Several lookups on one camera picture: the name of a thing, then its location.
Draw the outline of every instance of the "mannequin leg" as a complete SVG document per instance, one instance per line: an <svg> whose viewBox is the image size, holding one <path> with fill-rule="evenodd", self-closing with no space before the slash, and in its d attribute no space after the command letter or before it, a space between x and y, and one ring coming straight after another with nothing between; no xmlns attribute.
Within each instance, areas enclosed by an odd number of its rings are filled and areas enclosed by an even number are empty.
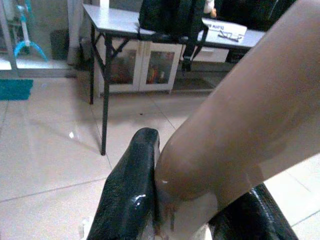
<svg viewBox="0 0 320 240"><path fill-rule="evenodd" d="M160 232L188 240L320 152L320 4L298 0L174 133L155 169Z"/></svg>

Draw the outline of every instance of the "white tile floor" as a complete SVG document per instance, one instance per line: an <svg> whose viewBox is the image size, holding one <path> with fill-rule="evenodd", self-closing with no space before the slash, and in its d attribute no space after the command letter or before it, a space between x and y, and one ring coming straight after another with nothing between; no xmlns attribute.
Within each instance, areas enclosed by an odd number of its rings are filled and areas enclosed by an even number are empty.
<svg viewBox="0 0 320 240"><path fill-rule="evenodd" d="M16 58L16 65L18 69L70 69L66 60L44 61L40 55L19 55ZM0 70L11 70L7 55L0 54Z"/></svg>
<svg viewBox="0 0 320 240"><path fill-rule="evenodd" d="M83 82L37 78L28 101L0 101L0 239L78 240L106 177L135 131L156 128L160 147L206 93L110 97L107 156L100 156L102 100ZM266 181L301 240L320 239L320 155Z"/></svg>

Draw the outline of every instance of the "table leg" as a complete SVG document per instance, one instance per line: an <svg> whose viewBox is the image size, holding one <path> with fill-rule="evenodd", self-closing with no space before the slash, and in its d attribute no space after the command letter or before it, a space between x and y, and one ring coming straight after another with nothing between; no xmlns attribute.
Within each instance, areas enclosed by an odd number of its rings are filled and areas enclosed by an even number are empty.
<svg viewBox="0 0 320 240"><path fill-rule="evenodd" d="M91 44L95 42L95 26L91 24ZM95 73L95 53L91 49L91 68L90 68L90 105L94 104L94 73Z"/></svg>
<svg viewBox="0 0 320 240"><path fill-rule="evenodd" d="M108 123L108 104L109 104L109 83L111 78L111 57L112 57L112 37L106 35L105 45L105 68L103 73L104 79L104 96L103 96L103 118L102 118L102 146L101 155L106 155L107 140L107 123Z"/></svg>

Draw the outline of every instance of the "blue floor mat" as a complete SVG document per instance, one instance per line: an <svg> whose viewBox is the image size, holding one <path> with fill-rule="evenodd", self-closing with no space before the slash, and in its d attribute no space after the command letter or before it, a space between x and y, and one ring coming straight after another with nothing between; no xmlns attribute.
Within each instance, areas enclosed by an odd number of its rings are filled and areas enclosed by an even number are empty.
<svg viewBox="0 0 320 240"><path fill-rule="evenodd" d="M0 79L0 101L27 100L33 83L31 79Z"/></svg>

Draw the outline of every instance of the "white cabinet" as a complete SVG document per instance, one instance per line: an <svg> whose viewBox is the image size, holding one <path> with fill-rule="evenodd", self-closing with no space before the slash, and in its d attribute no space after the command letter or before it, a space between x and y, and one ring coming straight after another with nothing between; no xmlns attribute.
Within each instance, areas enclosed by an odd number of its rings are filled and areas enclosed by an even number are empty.
<svg viewBox="0 0 320 240"><path fill-rule="evenodd" d="M117 49L122 42L114 39L113 47ZM181 49L179 44L129 41L112 60L110 92L171 90Z"/></svg>
<svg viewBox="0 0 320 240"><path fill-rule="evenodd" d="M145 42L139 90L171 90L181 49L180 44Z"/></svg>
<svg viewBox="0 0 320 240"><path fill-rule="evenodd" d="M115 49L123 42L114 39ZM110 92L136 92L139 90L144 42L129 41L111 62Z"/></svg>
<svg viewBox="0 0 320 240"><path fill-rule="evenodd" d="M183 60L183 53L186 46L183 46L180 59ZM193 59L194 62L211 62L211 63L224 63L227 59L229 50L214 47L202 47L198 55Z"/></svg>

